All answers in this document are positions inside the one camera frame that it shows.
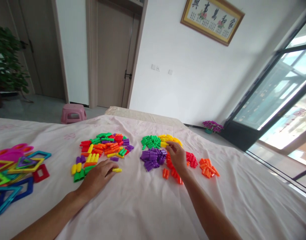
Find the potted plant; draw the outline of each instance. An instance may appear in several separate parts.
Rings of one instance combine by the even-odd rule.
[[[0,27],[0,92],[29,93],[26,78],[30,76],[23,70],[18,60],[17,55],[20,50],[21,42],[12,35],[8,28]]]
[[[208,134],[211,134],[212,132],[219,133],[223,129],[222,125],[214,121],[205,121],[203,122],[203,125],[205,127],[205,132]]]

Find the flower pot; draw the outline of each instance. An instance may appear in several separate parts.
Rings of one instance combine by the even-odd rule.
[[[212,130],[210,130],[210,129],[205,129],[205,132],[207,133],[207,134],[211,134],[212,133]]]

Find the left hand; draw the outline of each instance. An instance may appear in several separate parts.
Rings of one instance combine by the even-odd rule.
[[[119,165],[117,165],[117,163],[112,162],[109,159],[100,162],[88,172],[82,184],[77,190],[75,190],[75,192],[78,196],[85,198],[87,202],[90,201],[116,174],[116,172],[112,172],[112,168],[118,167]]]

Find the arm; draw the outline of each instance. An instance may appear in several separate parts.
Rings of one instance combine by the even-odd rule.
[[[100,162],[89,171],[77,190],[68,193],[54,208],[12,240],[52,240],[56,238],[68,221],[94,198],[116,174],[111,169],[118,167],[116,163],[109,160]]]
[[[167,150],[176,171],[183,180],[191,198],[195,212],[210,240],[213,239],[241,239],[234,226],[227,217],[217,208],[194,179],[193,173],[187,168],[186,153],[178,143],[167,142]]]

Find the green plant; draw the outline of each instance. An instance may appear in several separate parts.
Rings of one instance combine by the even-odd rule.
[[[23,91],[29,93],[26,78],[30,76],[23,71],[18,60],[21,43],[8,28],[0,27],[0,91]]]

